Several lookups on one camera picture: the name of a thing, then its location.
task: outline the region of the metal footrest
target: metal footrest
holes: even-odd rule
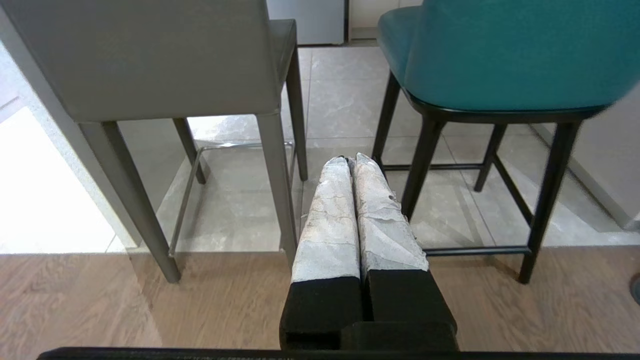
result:
[[[285,142],[284,146],[291,147],[291,165],[289,166],[289,183],[293,182],[293,169],[295,166],[295,157],[296,157],[296,148],[293,142]],[[182,221],[184,220],[184,212],[187,210],[187,205],[189,204],[189,194],[191,193],[191,187],[193,186],[193,181],[196,177],[196,172],[198,170],[198,165],[200,164],[200,158],[202,157],[202,153],[205,151],[218,150],[218,149],[236,149],[239,147],[262,147],[262,143],[220,143],[216,145],[203,146],[198,149],[196,154],[196,159],[191,165],[191,172],[189,173],[189,179],[187,179],[187,186],[184,189],[184,194],[182,195],[182,202],[180,204],[180,211],[178,212],[178,217],[175,221],[175,228],[173,229],[173,236],[171,237],[171,243],[169,244],[169,253],[170,257],[174,257],[175,255],[175,247],[178,244],[178,237],[180,236],[180,230],[182,229]]]
[[[468,164],[431,164],[429,170],[480,170],[484,165],[468,163]],[[380,167],[382,171],[409,171],[411,165],[383,165]]]
[[[531,249],[522,246],[491,246],[491,247],[450,247],[441,249],[423,249],[427,256],[469,256],[469,255],[500,255],[500,254],[531,254]]]

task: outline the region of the gray marble tile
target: gray marble tile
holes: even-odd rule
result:
[[[309,93],[308,138],[375,136],[386,80],[312,81]],[[401,95],[389,136],[416,136],[420,115]]]
[[[379,47],[316,47],[311,80],[386,79],[387,60]]]
[[[344,47],[378,47],[378,39],[375,38],[352,38]]]
[[[300,79],[309,80],[311,78],[311,56],[313,48],[298,48],[298,63],[300,64]]]
[[[305,124],[308,119],[309,81],[303,80],[302,97],[305,112]],[[285,139],[293,139],[291,112],[286,87],[282,90],[282,129]],[[234,140],[259,140],[258,123],[253,115],[224,115],[212,117],[191,117],[189,126],[193,137],[210,142],[228,142]]]
[[[204,168],[207,184],[193,185],[177,252],[278,251],[280,228],[262,149],[213,150],[206,154]],[[168,239],[175,228],[188,171],[185,161],[156,214]],[[299,219],[302,183],[297,166],[292,187]]]
[[[488,135],[445,136],[458,162],[481,161]],[[548,149],[536,136],[505,136],[499,156],[531,209],[535,207]],[[477,171],[463,172],[471,188]],[[529,228],[495,169],[481,193],[472,192],[484,220],[499,245],[527,242]],[[626,233],[570,173],[564,177],[545,246],[639,244],[640,234]]]
[[[417,138],[389,138],[385,163],[410,163]],[[324,163],[334,156],[370,154],[373,138],[312,139],[308,144],[309,181],[303,186],[303,221],[316,190]],[[434,163],[453,161],[444,141],[436,148]],[[406,172],[388,172],[390,187],[402,196]],[[493,245],[478,209],[459,172],[440,172],[428,176],[412,221],[417,241],[423,247]]]
[[[105,251],[107,254],[124,254],[126,252],[127,249],[122,245],[122,241],[120,241],[117,235],[113,237],[111,244],[109,244],[107,251]]]

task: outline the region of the white wall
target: white wall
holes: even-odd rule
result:
[[[0,41],[13,70],[21,100],[38,120],[105,219],[126,247],[141,243],[141,236],[116,195],[76,123],[67,115],[39,71],[6,14],[0,9]],[[170,119],[130,122],[121,126],[154,209],[158,209],[178,168],[186,157]]]
[[[396,8],[417,6],[422,0],[351,0],[352,28],[375,28],[382,14]]]
[[[549,143],[553,125],[534,126]],[[627,229],[640,221],[640,84],[609,109],[585,121],[570,168]]]

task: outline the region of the gray bar stool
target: gray bar stool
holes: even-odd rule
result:
[[[259,0],[0,0],[74,119],[169,282],[180,272],[118,121],[172,118],[197,178],[187,117],[255,114],[290,265],[297,239],[280,121],[285,81],[300,177],[307,179],[293,20]]]

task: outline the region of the tile floor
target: tile floor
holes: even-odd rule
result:
[[[294,183],[296,211],[304,224],[320,170],[333,156],[369,154],[388,75],[377,47],[300,49],[307,119],[309,180]],[[292,138],[286,94],[282,121]],[[259,139],[251,115],[190,119],[199,143],[253,142]],[[385,163],[408,163],[417,142],[420,117],[401,96]],[[449,124],[443,131],[436,162],[480,160],[491,126]],[[500,148],[512,177],[533,207],[547,158],[547,148],[529,126],[510,126]],[[209,183],[195,185],[179,251],[272,251],[279,231],[261,149],[227,149],[207,156]],[[173,231],[188,166],[185,162],[158,212],[168,235]],[[412,221],[423,247],[518,245],[528,228],[493,170],[482,193],[471,189],[475,171],[432,172]],[[389,174],[401,196],[406,173]],[[547,246],[640,244],[640,234],[622,231],[607,213],[567,175],[545,237]]]
[[[0,124],[0,254],[105,252],[115,234],[27,107]]]

